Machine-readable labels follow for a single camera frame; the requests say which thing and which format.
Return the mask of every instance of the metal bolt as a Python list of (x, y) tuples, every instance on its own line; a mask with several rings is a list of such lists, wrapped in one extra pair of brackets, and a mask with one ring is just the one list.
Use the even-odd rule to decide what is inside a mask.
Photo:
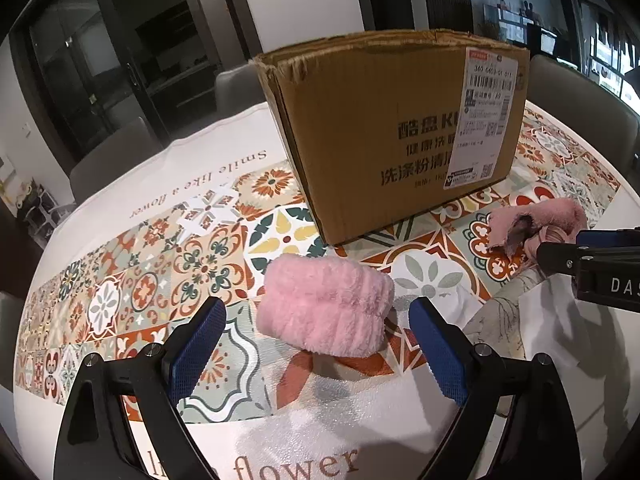
[(99, 354), (93, 352), (84, 358), (85, 366), (93, 366), (98, 362)]
[(160, 351), (160, 348), (161, 348), (160, 343), (151, 343), (151, 346), (146, 349), (145, 355), (147, 357), (153, 357), (154, 355), (158, 354), (158, 352)]
[(548, 354), (538, 354), (538, 362), (545, 366), (552, 363), (551, 357), (549, 357)]
[(478, 343), (476, 346), (474, 346), (474, 350), (476, 351), (476, 354), (481, 357), (487, 357), (488, 355), (491, 355), (491, 347), (484, 343)]

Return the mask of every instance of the floral tile pattern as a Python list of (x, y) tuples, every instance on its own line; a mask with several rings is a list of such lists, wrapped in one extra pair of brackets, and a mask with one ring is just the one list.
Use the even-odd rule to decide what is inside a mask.
[[(488, 250), (493, 208), (570, 196), (593, 224), (619, 186), (593, 154), (526, 109), (505, 180), (327, 247), (283, 161), (167, 203), (163, 213), (32, 291), (18, 334), (15, 384), (64, 404), (85, 355), (134, 357), (217, 296), (227, 309), (225, 332), (193, 394), (178, 404), (185, 421), (245, 420), (349, 397), (426, 364), (408, 325), (413, 298), (425, 295), (447, 320), (461, 322), (461, 303), (477, 307), (512, 279), (524, 255), (508, 259)], [(282, 253), (333, 254), (388, 273), (396, 298), (383, 347), (366, 359), (334, 358), (256, 332), (264, 272)], [(140, 420), (135, 399), (125, 399), (125, 407), (131, 420)]]

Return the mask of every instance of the white shipping label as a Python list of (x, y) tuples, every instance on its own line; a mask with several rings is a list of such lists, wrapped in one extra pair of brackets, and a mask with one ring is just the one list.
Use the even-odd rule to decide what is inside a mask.
[(456, 139), (444, 189), (491, 178), (516, 85), (518, 61), (466, 48)]

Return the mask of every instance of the pink towel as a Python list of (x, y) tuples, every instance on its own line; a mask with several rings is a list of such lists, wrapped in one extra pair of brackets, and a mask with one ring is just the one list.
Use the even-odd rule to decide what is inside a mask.
[(383, 343), (393, 280), (346, 258), (283, 254), (267, 267), (257, 329), (290, 345), (368, 357)]
[(525, 267), (536, 264), (542, 242), (575, 244), (575, 237), (587, 228), (582, 206), (571, 198), (552, 198), (521, 206), (501, 207), (489, 215), (489, 247), (502, 247), (512, 257), (524, 242), (528, 258)]

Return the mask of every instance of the cardboard box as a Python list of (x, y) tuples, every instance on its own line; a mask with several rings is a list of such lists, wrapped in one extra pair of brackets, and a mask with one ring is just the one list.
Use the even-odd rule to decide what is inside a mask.
[(329, 244), (488, 186), (511, 169), (526, 49), (450, 30), (390, 30), (287, 46), (254, 63)]

